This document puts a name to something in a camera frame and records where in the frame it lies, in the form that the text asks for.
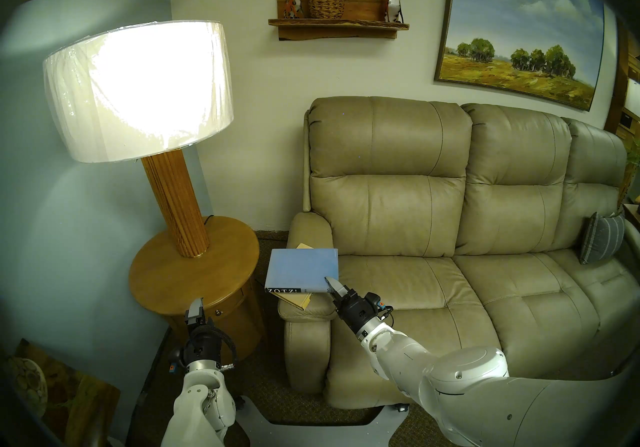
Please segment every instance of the striped pillow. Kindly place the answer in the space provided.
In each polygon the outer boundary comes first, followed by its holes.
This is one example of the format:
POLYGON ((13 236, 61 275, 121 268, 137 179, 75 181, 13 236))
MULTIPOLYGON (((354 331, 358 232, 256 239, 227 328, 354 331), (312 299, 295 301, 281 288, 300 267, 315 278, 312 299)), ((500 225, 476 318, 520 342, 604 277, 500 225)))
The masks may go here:
POLYGON ((580 251, 580 263, 588 264, 613 256, 625 236, 624 212, 600 216, 595 212, 589 219, 580 251))

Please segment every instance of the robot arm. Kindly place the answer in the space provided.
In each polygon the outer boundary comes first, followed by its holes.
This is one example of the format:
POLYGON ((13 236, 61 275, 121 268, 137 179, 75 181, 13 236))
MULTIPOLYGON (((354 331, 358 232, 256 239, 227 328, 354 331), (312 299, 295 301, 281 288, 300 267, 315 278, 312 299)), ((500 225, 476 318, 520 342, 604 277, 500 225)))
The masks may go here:
POLYGON ((373 370, 433 416, 461 446, 576 445, 613 401, 632 366, 590 382, 509 376, 494 347, 436 357, 385 320, 393 307, 327 278, 338 316, 367 352, 373 370))
POLYGON ((169 357, 171 372, 184 368, 182 393, 173 403, 173 417, 167 425, 162 447, 224 447, 227 428, 235 422, 236 403, 226 388, 222 372, 237 364, 231 338, 205 322, 202 299, 196 299, 185 313, 189 340, 169 357), (233 354, 233 364, 220 365, 225 342, 233 354))

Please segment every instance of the wicker planter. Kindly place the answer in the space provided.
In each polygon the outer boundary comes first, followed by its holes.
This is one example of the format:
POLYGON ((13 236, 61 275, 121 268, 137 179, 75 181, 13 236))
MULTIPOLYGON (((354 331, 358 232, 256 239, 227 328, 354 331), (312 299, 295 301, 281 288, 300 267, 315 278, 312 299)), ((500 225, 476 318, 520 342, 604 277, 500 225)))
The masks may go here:
POLYGON ((317 19, 342 18, 344 0, 309 0, 309 13, 317 19))

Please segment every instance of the beige sofa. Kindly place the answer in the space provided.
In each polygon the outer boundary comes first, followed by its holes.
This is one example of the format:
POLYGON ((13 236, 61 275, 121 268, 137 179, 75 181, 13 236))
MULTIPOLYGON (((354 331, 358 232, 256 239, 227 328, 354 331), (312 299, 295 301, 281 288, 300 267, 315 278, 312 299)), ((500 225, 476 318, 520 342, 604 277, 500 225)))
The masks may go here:
MULTIPOLYGON (((610 372, 640 341, 640 234, 581 265, 585 218, 616 210, 626 154, 577 120, 488 104, 332 97, 305 116, 303 212, 288 247, 335 247, 340 282, 395 307, 437 355, 491 345, 511 376, 610 372)), ((280 302, 291 386, 339 408, 407 401, 331 298, 280 302)))

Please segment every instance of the book spine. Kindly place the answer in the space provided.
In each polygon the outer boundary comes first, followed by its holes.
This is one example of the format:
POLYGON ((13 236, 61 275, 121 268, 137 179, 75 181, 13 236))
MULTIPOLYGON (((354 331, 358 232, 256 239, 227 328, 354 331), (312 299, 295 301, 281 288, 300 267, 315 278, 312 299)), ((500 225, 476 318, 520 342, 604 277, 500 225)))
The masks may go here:
POLYGON ((331 292, 330 288, 323 290, 308 290, 306 288, 264 288, 267 293, 318 293, 318 292, 331 292))

